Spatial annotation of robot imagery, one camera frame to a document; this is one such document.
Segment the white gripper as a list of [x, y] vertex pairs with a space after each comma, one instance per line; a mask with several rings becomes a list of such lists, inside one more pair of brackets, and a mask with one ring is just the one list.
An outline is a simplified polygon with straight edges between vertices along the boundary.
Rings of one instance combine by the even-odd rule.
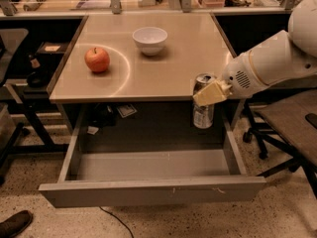
[[214, 80], [193, 95], [198, 106], [207, 106], [231, 99], [250, 98], [268, 89], [260, 78], [253, 61], [253, 53], [245, 52], [232, 59], [223, 70], [221, 78]]

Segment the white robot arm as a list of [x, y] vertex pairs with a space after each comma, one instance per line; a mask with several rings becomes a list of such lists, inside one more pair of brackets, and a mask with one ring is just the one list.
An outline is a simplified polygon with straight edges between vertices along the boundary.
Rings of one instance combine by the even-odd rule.
[[317, 73], [317, 0], [302, 0], [288, 27], [232, 59], [222, 75], [193, 95], [207, 106], [243, 99], [280, 82]]

